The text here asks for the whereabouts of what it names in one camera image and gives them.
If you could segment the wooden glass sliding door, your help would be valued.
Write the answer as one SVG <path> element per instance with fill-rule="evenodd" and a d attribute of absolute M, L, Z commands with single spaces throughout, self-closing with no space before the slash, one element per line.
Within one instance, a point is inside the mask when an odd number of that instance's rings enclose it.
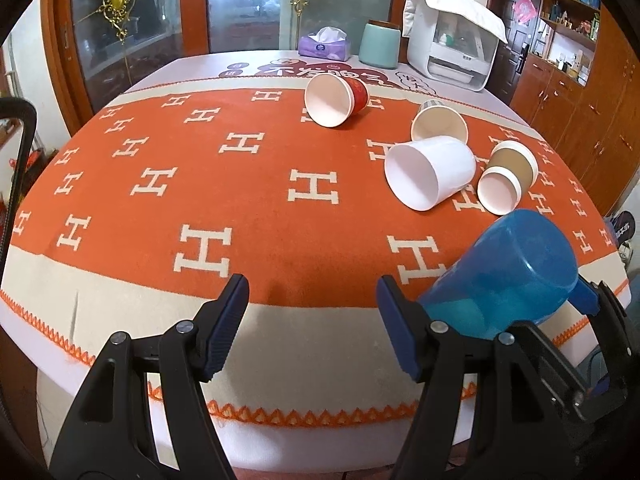
<path fill-rule="evenodd" d="M 370 21 L 398 24 L 405 0 L 41 0 L 44 50 L 70 132 L 178 58 L 294 50 L 326 26 L 358 51 Z"/>

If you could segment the striped paper cup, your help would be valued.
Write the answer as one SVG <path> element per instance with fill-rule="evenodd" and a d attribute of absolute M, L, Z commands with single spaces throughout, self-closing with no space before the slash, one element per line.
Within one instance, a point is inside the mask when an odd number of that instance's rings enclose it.
<path fill-rule="evenodd" d="M 460 142 L 469 141 L 469 128 L 460 113 L 442 101 L 430 99 L 423 102 L 411 123 L 410 138 L 413 141 L 452 136 Z"/>

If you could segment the brown sleeve paper cup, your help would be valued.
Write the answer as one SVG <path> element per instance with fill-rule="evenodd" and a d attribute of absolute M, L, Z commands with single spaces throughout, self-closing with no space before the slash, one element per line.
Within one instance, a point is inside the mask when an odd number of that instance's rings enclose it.
<path fill-rule="evenodd" d="M 533 152 L 518 141 L 502 141 L 491 151 L 476 195 L 487 211 L 504 216 L 514 211 L 537 177 L 538 162 Z"/>

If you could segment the purple tissue box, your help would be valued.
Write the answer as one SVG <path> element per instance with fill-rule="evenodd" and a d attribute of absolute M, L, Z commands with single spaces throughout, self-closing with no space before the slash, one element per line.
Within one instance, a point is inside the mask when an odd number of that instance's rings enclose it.
<path fill-rule="evenodd" d="M 350 42 L 344 30 L 326 26 L 300 38 L 297 51 L 311 58 L 344 62 L 350 58 Z"/>

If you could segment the teal ceramic canister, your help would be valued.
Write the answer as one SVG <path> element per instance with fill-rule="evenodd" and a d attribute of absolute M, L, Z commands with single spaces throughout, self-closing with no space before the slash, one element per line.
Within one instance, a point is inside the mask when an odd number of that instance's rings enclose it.
<path fill-rule="evenodd" d="M 392 23 L 370 20 L 364 26 L 358 53 L 363 64 L 393 70 L 398 66 L 401 32 Z"/>

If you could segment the wooden cabinet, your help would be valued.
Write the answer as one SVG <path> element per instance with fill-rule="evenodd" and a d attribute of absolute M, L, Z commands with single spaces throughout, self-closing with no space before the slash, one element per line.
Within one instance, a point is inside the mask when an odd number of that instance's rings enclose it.
<path fill-rule="evenodd" d="M 560 155 L 601 214 L 639 169 L 639 59 L 611 12 L 593 0 L 541 0 L 539 17 L 568 53 L 529 55 L 511 101 Z"/>

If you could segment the dark entrance door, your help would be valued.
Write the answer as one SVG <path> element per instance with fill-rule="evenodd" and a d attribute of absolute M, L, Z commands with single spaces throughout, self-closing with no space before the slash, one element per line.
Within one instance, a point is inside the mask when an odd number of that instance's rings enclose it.
<path fill-rule="evenodd" d="M 528 49 L 537 30 L 541 4 L 541 0 L 529 0 L 535 13 L 527 22 L 521 22 L 514 10 L 520 1 L 488 0 L 488 9 L 502 19 L 506 28 L 506 43 L 499 44 L 486 89 L 506 105 L 511 103 L 518 86 Z"/>

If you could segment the white countertop appliance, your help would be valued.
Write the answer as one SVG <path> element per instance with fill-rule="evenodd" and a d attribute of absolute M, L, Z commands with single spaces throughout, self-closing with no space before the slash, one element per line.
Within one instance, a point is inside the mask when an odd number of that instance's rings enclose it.
<path fill-rule="evenodd" d="M 480 92 L 506 43 L 506 28 L 475 0 L 406 0 L 402 36 L 407 62 L 417 72 Z"/>

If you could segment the white paper cup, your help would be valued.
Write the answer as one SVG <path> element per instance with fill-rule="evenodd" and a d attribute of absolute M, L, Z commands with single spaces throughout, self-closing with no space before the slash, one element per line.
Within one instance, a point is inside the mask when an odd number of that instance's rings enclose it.
<path fill-rule="evenodd" d="M 428 211 L 471 183 L 476 160 L 452 136 L 396 144 L 384 160 L 385 179 L 394 195 L 415 211 Z"/>

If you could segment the blue translucent plastic cup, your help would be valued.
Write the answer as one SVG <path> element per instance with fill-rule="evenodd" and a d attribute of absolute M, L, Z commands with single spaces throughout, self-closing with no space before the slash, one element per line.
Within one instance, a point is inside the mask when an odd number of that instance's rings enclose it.
<path fill-rule="evenodd" d="M 542 214 L 517 209 L 495 221 L 418 303 L 463 336 L 494 338 L 512 323 L 540 323 L 578 282 L 572 246 Z"/>

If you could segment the orange H pattern blanket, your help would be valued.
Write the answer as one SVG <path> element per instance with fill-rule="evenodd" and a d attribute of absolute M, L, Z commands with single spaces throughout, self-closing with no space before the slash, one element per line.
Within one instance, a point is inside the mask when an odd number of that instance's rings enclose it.
<path fill-rule="evenodd" d="M 367 108 L 327 129 L 305 86 L 209 79 L 117 98 L 22 201 L 2 299 L 89 364 L 111 333 L 160 333 L 241 273 L 250 303 L 205 386 L 214 416 L 296 428 L 412 416 L 420 389 L 388 342 L 376 282 L 421 295 L 492 217 L 472 186 L 425 212 L 388 187 L 385 155 L 408 139 L 421 93 L 372 87 Z"/>

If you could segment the red paper cup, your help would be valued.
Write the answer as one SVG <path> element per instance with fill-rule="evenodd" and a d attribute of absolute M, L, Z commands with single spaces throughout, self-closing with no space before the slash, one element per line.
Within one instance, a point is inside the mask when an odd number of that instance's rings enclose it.
<path fill-rule="evenodd" d="M 336 128 L 369 104 L 369 90 L 357 78 L 332 74 L 313 76 L 305 89 L 308 116 L 319 126 Z"/>

